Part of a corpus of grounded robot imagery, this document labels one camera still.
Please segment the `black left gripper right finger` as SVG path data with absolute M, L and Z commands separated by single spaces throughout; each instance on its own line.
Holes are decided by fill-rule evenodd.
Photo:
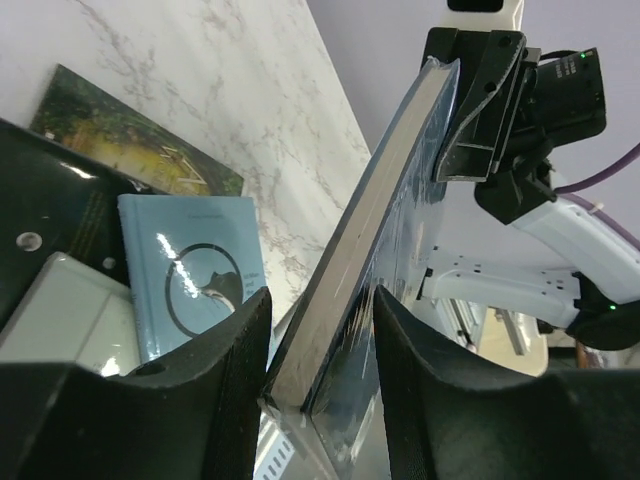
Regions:
M 384 287 L 373 320 L 393 478 L 638 477 L 637 371 L 525 375 L 448 339 Z

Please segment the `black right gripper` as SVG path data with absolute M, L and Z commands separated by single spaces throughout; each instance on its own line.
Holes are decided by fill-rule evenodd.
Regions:
M 458 87 L 436 181 L 484 181 L 504 150 L 521 88 L 526 37 L 518 31 L 434 27 L 422 66 L 430 58 L 459 62 Z M 606 102 L 598 50 L 544 55 L 523 94 L 498 170 L 475 186 L 476 203 L 512 223 L 557 195 L 551 152 L 602 133 Z

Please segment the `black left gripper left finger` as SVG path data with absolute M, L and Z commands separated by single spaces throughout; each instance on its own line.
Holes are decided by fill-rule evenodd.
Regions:
M 126 376 L 73 363 L 1 368 L 5 479 L 249 479 L 272 301 L 257 290 L 215 327 Z

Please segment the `light blue Hemingway book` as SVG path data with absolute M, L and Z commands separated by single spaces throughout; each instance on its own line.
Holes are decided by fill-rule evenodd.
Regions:
M 219 324 L 266 284 L 250 197 L 123 194 L 118 212 L 144 362 Z

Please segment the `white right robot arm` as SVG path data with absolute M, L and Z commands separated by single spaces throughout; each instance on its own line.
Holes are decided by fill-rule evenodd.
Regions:
M 639 242 L 578 185 L 554 150 L 600 134 L 605 89 L 595 49 L 544 54 L 513 30 L 432 29 L 425 60 L 458 62 L 452 122 L 433 178 L 466 181 L 505 235 L 507 256 L 436 248 L 423 281 L 431 299 L 529 317 L 602 351 L 639 340 Z

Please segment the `dark blue Wuthering Heights book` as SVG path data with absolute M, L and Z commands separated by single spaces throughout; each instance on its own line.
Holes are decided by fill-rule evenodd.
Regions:
M 417 299 L 443 216 L 432 178 L 456 103 L 461 64 L 429 58 L 374 154 L 270 363 L 261 406 L 316 477 L 348 479 L 380 384 L 378 287 Z

